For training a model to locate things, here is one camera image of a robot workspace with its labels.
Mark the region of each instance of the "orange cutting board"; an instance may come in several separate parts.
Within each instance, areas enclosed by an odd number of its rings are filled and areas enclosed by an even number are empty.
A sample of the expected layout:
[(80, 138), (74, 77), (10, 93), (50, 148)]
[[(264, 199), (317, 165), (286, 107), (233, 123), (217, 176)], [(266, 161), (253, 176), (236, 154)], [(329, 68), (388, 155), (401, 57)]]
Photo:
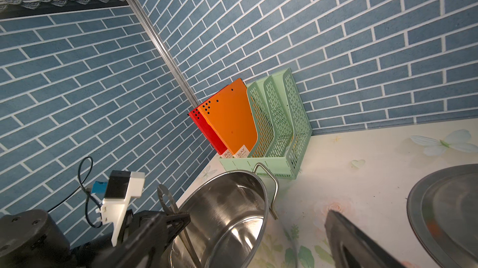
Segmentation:
[(234, 157), (247, 157), (257, 141), (256, 125), (242, 79), (224, 87), (198, 107)]

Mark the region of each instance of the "pot handle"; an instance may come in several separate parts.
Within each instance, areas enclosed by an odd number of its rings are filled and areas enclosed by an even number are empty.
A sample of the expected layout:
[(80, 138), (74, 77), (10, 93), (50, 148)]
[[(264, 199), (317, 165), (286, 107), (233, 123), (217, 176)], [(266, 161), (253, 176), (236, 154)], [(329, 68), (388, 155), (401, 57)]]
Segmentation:
[(264, 171), (267, 173), (267, 175), (269, 175), (269, 177), (272, 178), (272, 180), (274, 180), (274, 183), (275, 183), (275, 192), (274, 192), (274, 196), (272, 197), (271, 199), (271, 214), (272, 214), (272, 217), (274, 217), (275, 220), (277, 220), (277, 214), (275, 212), (275, 207), (274, 207), (274, 203), (275, 203), (275, 198), (277, 196), (277, 192), (279, 191), (279, 181), (277, 180), (276, 176), (274, 176), (274, 174), (271, 173), (271, 171), (266, 168), (266, 166), (260, 162), (258, 162), (256, 164), (256, 166), (254, 166), (254, 169), (252, 170), (253, 173), (256, 173), (257, 172), (257, 168), (258, 167), (261, 167), (262, 169), (264, 169)]

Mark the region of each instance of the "butterfly pattern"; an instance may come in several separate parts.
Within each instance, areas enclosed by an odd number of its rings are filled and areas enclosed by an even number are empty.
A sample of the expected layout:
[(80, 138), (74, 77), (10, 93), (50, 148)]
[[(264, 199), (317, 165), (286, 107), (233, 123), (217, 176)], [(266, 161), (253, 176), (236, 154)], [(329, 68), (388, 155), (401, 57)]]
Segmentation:
[(208, 165), (206, 169), (204, 169), (200, 178), (203, 180), (203, 182), (206, 182), (207, 179), (209, 179), (209, 177), (211, 177), (216, 171), (218, 170), (217, 169), (211, 170), (211, 166)]
[(410, 136), (410, 139), (418, 145), (425, 146), (423, 153), (427, 156), (440, 156), (448, 148), (466, 153), (478, 152), (478, 146), (468, 143), (471, 139), (471, 134), (465, 129), (453, 131), (443, 140), (435, 140), (420, 135)]

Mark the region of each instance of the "metal lid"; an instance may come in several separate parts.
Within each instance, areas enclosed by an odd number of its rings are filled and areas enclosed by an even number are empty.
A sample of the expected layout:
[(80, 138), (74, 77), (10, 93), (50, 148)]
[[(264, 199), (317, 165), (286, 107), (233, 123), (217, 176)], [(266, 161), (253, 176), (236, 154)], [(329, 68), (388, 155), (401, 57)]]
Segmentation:
[(408, 218), (442, 267), (478, 266), (478, 164), (436, 171), (410, 191)]

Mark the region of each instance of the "red cutting board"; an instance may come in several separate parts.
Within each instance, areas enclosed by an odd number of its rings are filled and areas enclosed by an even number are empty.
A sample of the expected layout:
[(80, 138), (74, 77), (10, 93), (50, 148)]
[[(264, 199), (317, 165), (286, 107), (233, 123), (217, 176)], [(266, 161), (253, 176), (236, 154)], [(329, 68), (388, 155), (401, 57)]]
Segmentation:
[(199, 130), (204, 134), (204, 136), (209, 140), (211, 145), (216, 149), (216, 152), (222, 158), (231, 158), (232, 154), (224, 145), (222, 140), (218, 137), (214, 129), (206, 122), (203, 115), (198, 111), (198, 109), (194, 109), (189, 113), (189, 116), (193, 121), (196, 123)]

